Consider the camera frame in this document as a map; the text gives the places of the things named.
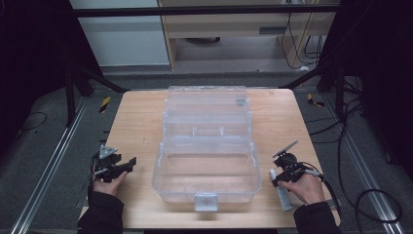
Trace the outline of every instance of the white cabinet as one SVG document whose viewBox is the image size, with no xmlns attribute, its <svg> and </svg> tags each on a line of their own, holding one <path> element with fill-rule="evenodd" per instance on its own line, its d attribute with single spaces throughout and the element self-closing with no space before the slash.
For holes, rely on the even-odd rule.
<svg viewBox="0 0 413 234">
<path fill-rule="evenodd" d="M 161 7 L 184 6 L 239 6 L 280 5 L 284 0 L 158 0 Z M 294 0 L 294 4 L 304 1 Z M 307 0 L 306 4 L 332 4 L 340 0 Z M 300 61 L 298 55 L 305 47 L 308 36 L 327 35 L 335 13 L 278 13 L 233 14 L 162 17 L 169 60 L 174 67 L 176 45 L 179 38 L 280 36 L 285 58 L 292 66 Z"/>
<path fill-rule="evenodd" d="M 156 0 L 70 0 L 74 9 L 158 7 Z M 169 65 L 161 19 L 79 18 L 100 66 Z"/>
</svg>

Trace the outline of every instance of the transparent container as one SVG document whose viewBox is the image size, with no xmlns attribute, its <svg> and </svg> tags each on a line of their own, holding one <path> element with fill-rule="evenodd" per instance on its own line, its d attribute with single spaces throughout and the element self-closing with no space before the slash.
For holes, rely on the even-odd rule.
<svg viewBox="0 0 413 234">
<path fill-rule="evenodd" d="M 152 185 L 165 202 L 247 203 L 261 188 L 245 87 L 170 87 Z"/>
</svg>

